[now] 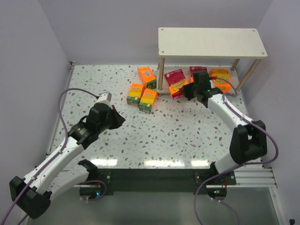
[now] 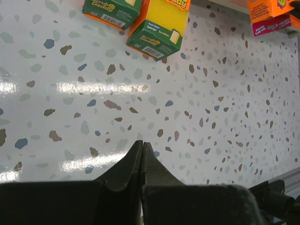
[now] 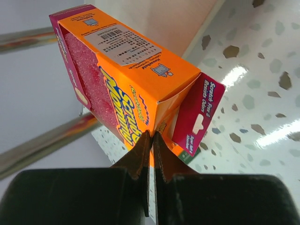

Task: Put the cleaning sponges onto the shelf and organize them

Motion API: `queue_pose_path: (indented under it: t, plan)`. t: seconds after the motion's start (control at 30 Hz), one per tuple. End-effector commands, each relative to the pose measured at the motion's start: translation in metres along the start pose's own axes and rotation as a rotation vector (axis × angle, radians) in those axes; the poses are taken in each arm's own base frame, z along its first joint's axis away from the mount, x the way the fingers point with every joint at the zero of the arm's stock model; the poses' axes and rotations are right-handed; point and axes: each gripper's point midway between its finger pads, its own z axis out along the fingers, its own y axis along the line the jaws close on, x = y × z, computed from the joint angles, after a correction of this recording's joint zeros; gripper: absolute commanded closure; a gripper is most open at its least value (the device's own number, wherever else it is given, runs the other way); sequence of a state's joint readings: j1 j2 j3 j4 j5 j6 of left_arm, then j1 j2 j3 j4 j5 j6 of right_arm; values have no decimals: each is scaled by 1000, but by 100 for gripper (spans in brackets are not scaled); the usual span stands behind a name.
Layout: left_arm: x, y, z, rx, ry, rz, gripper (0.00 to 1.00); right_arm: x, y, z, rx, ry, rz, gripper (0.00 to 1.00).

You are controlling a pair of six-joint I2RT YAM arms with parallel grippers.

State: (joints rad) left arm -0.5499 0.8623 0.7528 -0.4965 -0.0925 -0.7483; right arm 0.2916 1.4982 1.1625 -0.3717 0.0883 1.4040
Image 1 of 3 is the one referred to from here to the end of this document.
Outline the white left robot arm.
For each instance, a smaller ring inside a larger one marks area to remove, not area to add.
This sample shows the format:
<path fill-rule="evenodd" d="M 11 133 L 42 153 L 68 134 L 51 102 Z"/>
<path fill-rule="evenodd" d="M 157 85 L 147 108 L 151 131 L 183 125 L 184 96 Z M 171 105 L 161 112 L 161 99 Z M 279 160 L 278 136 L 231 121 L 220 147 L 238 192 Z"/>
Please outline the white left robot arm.
<path fill-rule="evenodd" d="M 44 214 L 51 204 L 47 188 L 64 167 L 81 154 L 107 129 L 117 129 L 125 119 L 108 100 L 98 100 L 89 114 L 73 125 L 62 142 L 47 159 L 23 178 L 15 176 L 9 183 L 11 199 L 30 218 Z"/>

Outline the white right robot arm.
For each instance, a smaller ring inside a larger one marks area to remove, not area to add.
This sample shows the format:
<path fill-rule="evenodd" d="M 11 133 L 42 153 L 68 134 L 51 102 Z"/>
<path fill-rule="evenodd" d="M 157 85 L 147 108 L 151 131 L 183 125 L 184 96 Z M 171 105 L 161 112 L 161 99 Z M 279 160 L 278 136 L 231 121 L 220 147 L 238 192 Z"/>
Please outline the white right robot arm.
<path fill-rule="evenodd" d="M 216 79 L 217 77 L 210 77 L 205 71 L 194 72 L 193 81 L 180 88 L 184 97 L 188 100 L 196 98 L 232 131 L 229 153 L 210 164 L 207 179 L 230 172 L 267 154 L 265 124 L 242 114 L 228 100 L 226 93 L 212 87 L 211 81 Z"/>

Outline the orange magenta Scrub Mommy box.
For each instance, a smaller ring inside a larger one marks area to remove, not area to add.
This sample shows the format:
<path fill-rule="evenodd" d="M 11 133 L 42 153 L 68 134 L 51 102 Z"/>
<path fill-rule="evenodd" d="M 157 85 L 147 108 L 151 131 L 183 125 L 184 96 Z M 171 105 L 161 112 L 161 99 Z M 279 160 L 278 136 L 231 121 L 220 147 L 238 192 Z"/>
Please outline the orange magenta Scrub Mommy box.
<path fill-rule="evenodd" d="M 167 83 L 171 97 L 176 100 L 183 97 L 183 93 L 180 91 L 180 88 L 188 84 L 188 81 L 182 71 L 178 69 L 169 73 L 164 74 L 165 81 Z"/>

